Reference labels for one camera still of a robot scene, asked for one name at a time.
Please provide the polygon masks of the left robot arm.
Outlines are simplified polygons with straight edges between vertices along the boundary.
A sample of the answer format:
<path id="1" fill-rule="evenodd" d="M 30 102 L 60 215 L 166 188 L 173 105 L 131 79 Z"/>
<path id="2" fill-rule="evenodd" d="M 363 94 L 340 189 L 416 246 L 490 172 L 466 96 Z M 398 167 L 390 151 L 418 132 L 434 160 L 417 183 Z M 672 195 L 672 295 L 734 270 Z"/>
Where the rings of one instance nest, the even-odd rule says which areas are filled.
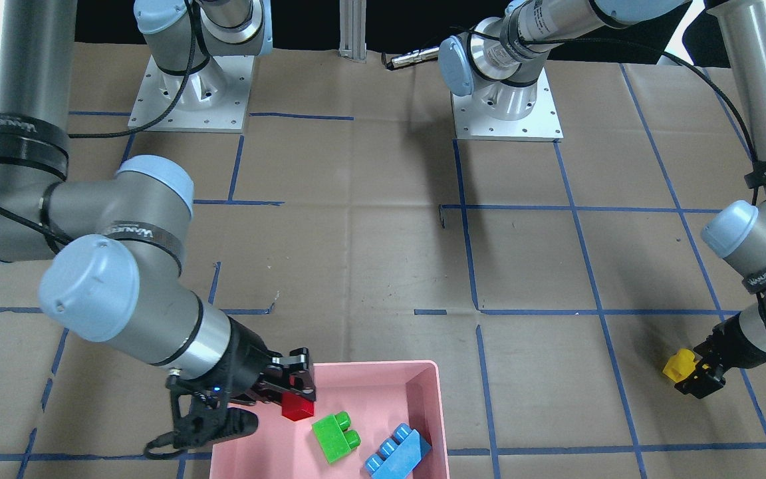
<path id="1" fill-rule="evenodd" d="M 725 100 L 682 67 L 549 63 L 549 84 L 515 138 L 505 122 L 456 122 L 453 160 L 464 251 L 434 283 L 437 307 L 489 318 L 602 316 L 625 391 L 693 401 L 702 368 L 673 391 L 675 349 L 735 335 L 753 298 L 705 247 L 703 224 L 747 200 L 747 145 Z"/>

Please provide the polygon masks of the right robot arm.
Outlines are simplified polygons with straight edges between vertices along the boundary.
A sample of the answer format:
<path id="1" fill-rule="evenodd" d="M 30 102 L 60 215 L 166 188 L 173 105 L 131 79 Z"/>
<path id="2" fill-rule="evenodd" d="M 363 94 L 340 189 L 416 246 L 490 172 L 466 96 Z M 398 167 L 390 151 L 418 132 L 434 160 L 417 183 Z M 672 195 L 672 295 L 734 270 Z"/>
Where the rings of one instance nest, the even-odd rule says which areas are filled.
<path id="1" fill-rule="evenodd" d="M 43 313 L 82 339 L 236 401 L 315 400 L 311 356 L 261 338 L 180 284 L 193 182 L 140 155 L 68 181 L 74 1 L 0 1 L 0 263 L 51 259 Z"/>

